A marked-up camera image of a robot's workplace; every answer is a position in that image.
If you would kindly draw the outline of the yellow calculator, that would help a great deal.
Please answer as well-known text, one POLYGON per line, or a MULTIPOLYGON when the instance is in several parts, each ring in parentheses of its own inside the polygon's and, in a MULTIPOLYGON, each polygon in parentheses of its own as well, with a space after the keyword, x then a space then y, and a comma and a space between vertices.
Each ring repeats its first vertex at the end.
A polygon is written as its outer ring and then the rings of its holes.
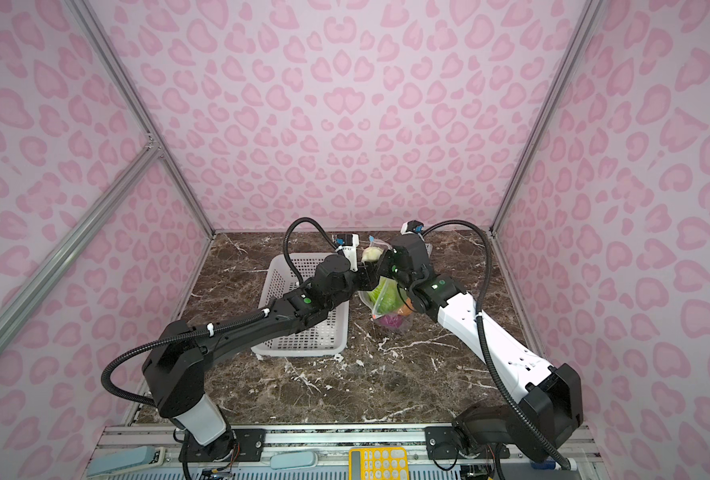
POLYGON ((349 478, 408 480, 408 453, 398 446, 356 447, 349 451, 349 478))

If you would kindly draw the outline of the light blue oval case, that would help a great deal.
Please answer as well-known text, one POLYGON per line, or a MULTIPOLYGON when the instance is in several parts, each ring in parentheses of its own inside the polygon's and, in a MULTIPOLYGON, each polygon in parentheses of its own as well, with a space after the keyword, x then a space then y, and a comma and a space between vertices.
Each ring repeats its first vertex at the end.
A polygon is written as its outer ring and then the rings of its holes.
POLYGON ((271 457, 270 468, 273 470, 294 470, 313 468, 318 463, 315 451, 296 451, 278 453, 271 457))

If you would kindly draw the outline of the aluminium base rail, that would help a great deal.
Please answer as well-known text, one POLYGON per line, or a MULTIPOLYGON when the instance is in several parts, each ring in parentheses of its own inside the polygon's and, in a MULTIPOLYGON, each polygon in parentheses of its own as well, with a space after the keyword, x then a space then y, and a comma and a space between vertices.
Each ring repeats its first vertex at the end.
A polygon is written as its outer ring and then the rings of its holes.
POLYGON ((93 479, 350 479, 348 456, 356 447, 398 446, 408 453, 409 479, 494 479, 502 470, 507 479, 606 479, 607 469, 588 428, 581 427, 561 447, 577 467, 562 471, 552 464, 530 461, 513 444, 486 447, 478 454, 457 453, 452 429, 431 424, 298 424, 238 425, 236 452, 214 461, 179 460, 181 431, 169 425, 110 427, 102 434, 91 459, 142 446, 164 447, 157 467, 93 479), (315 451, 313 468, 273 470, 278 453, 315 451))

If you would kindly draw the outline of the grey remote left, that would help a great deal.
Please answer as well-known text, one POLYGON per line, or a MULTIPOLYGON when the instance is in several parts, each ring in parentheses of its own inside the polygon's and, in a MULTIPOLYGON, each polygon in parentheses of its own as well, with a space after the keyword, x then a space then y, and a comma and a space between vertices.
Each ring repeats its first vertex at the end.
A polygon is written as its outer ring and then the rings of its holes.
POLYGON ((165 456, 164 447, 142 446, 123 450, 91 460, 86 478, 107 477, 157 467, 163 463, 165 456))

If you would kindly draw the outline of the purple toy onion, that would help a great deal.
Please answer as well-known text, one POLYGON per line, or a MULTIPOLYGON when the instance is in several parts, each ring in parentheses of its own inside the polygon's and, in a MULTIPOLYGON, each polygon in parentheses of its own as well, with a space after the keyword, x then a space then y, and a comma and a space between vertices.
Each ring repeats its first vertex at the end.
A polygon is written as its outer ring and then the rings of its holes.
POLYGON ((379 323, 390 331, 405 333, 411 328, 412 319, 409 316, 388 314, 380 317, 379 323))

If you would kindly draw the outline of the aluminium frame strut left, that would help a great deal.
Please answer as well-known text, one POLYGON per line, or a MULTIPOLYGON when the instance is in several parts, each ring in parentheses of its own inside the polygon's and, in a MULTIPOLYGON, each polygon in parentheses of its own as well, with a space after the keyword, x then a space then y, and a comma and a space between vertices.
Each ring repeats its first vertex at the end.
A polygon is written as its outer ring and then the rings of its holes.
POLYGON ((10 297, 0 310, 0 355, 159 157, 151 141, 10 297))

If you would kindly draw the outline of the clear zip top bag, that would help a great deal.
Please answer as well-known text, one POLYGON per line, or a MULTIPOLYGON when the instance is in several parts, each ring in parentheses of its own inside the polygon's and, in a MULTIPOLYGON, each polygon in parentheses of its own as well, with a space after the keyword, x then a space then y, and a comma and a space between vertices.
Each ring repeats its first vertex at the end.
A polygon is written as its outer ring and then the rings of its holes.
POLYGON ((395 280, 381 277, 376 288, 360 291, 358 295, 377 325, 400 333, 410 328, 412 305, 395 280))

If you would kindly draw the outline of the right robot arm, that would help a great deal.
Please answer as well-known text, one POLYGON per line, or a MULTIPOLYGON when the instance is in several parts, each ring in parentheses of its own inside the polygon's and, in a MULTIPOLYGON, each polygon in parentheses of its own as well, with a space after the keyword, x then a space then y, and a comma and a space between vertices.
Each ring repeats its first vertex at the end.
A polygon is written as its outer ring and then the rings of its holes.
POLYGON ((575 460, 560 447, 583 423, 579 374, 554 366, 509 334, 483 304, 431 263, 423 237, 402 233, 382 254, 381 273, 407 293, 412 308, 455 335, 485 364, 507 411, 471 406, 452 422, 460 453, 472 455, 496 444, 514 444, 536 463, 553 461, 574 470, 575 460))

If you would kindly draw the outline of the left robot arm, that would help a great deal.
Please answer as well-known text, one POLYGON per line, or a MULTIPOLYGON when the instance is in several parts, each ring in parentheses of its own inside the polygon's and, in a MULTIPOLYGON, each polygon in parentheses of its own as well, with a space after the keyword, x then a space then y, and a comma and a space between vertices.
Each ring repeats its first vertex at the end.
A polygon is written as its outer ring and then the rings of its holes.
POLYGON ((159 415, 184 430, 179 460, 223 460, 236 449, 225 414, 205 392, 208 370, 255 345, 322 323, 356 292, 377 287, 389 271, 381 260, 360 262, 353 270, 346 257, 331 254, 310 278, 264 307, 208 326, 177 321, 166 327, 142 371, 159 415))

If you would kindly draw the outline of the green white toy cabbage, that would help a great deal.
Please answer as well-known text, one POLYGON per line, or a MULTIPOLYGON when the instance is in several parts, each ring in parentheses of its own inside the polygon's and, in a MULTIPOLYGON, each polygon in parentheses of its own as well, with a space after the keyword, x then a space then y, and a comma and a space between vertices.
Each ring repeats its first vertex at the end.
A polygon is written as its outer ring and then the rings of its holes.
MULTIPOLYGON (((384 249, 379 246, 369 246, 362 254, 364 263, 376 263, 384 249)), ((395 280, 381 277, 376 289, 370 292, 359 293, 361 301, 370 309, 373 319, 380 318, 388 314, 396 314, 396 311, 403 305, 401 293, 395 280)))

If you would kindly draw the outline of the yellow toy potato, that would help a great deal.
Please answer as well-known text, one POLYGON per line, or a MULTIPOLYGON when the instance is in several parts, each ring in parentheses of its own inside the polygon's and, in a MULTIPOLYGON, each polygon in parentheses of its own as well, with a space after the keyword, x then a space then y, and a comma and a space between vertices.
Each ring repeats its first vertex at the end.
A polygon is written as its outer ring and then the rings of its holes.
POLYGON ((411 313, 413 313, 414 310, 412 308, 411 301, 407 299, 403 305, 396 311, 396 314, 399 316, 408 316, 411 313))

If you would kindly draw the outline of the white perforated plastic basket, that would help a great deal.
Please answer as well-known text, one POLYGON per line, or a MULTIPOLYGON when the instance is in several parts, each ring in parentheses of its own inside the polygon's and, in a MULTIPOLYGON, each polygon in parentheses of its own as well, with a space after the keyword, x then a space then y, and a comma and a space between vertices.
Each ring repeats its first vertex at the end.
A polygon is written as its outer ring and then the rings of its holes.
POLYGON ((263 357, 334 356, 346 347, 350 262, 339 254, 278 255, 270 263, 260 305, 293 325, 251 348, 263 357))

